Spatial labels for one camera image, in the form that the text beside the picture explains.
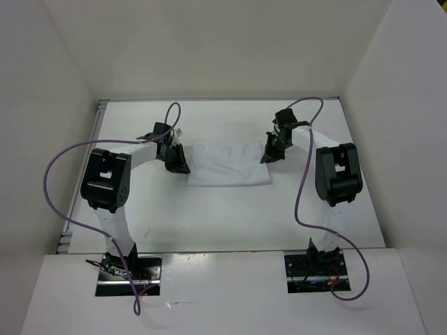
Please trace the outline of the white skirt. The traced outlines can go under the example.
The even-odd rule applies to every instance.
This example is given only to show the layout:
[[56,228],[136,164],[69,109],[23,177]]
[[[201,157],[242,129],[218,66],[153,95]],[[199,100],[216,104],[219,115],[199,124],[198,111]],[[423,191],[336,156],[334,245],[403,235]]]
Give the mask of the white skirt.
[[245,187],[271,183],[266,164],[261,162],[260,142],[223,147],[192,146],[187,184],[193,187]]

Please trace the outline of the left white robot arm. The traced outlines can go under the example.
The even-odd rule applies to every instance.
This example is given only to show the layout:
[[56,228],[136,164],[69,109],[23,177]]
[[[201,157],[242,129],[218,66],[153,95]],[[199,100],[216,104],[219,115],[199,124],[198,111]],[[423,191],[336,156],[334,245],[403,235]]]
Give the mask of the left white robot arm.
[[184,148],[176,135],[156,142],[130,144],[112,151],[93,149],[80,194],[93,209],[105,233],[102,268],[122,278],[133,278],[141,269],[136,243],[130,235],[125,204],[130,195],[131,171],[150,161],[162,161],[168,172],[189,174]]

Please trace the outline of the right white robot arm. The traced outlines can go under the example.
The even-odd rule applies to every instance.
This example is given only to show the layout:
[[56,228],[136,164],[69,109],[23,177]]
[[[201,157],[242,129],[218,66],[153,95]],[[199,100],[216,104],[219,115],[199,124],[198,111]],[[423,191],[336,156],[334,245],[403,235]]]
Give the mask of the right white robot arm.
[[[322,274],[337,263],[340,254],[342,222],[345,207],[362,191],[363,182],[356,146],[341,143],[314,131],[308,122],[273,122],[263,163],[285,159],[286,150],[292,146],[307,152],[305,170],[295,200],[294,217],[298,225],[313,230],[309,239],[306,266],[313,274]],[[299,217],[299,206],[310,167],[314,168],[314,187],[324,203],[321,223],[305,223]]]

